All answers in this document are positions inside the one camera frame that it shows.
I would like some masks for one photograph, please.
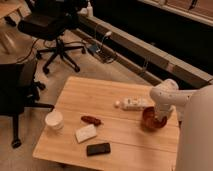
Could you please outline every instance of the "black smartphone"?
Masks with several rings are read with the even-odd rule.
[[[110,151],[111,149],[109,143],[91,144],[87,146],[87,156],[106,154],[110,153]]]

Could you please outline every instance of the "sausage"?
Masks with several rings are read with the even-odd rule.
[[[101,124],[101,120],[93,116],[82,116],[81,120],[90,124],[94,124],[95,126],[98,126]]]

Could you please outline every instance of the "white surface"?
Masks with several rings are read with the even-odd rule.
[[[86,141],[87,139],[95,137],[97,135],[97,132],[95,126],[93,124],[90,124],[81,129],[78,129],[75,135],[78,143],[81,143],[83,141]]]
[[[213,170],[213,85],[195,92],[186,104],[175,171]]]

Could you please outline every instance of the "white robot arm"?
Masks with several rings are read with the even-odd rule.
[[[157,123],[169,117],[171,105],[182,108],[184,120],[175,171],[212,171],[213,85],[184,91],[178,90],[173,80],[165,80],[151,90],[150,96],[156,103],[152,116]]]
[[[169,119],[173,108],[176,106],[178,113],[178,121],[182,121],[183,109],[190,97],[196,90],[179,90],[174,80],[167,79],[161,84],[153,87],[150,96],[155,102],[155,118],[160,122],[164,117]]]

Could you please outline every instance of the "white plastic bottle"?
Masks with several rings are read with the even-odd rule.
[[[87,6],[87,16],[93,17],[93,8],[89,0],[88,0],[88,6]]]

